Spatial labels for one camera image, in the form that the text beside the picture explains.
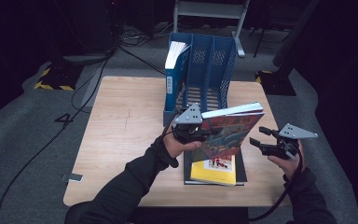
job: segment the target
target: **stack of books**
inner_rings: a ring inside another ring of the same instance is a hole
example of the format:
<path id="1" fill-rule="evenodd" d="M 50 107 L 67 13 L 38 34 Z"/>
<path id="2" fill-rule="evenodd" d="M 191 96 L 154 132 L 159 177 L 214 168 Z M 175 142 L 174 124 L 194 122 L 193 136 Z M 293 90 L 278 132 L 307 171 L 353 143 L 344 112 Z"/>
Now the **stack of books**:
<path id="1" fill-rule="evenodd" d="M 201 115 L 201 129 L 220 131 L 209 135 L 200 148 L 184 153 L 185 184 L 243 186 L 247 179 L 241 144 L 263 117 L 263 107 L 253 102 Z"/>

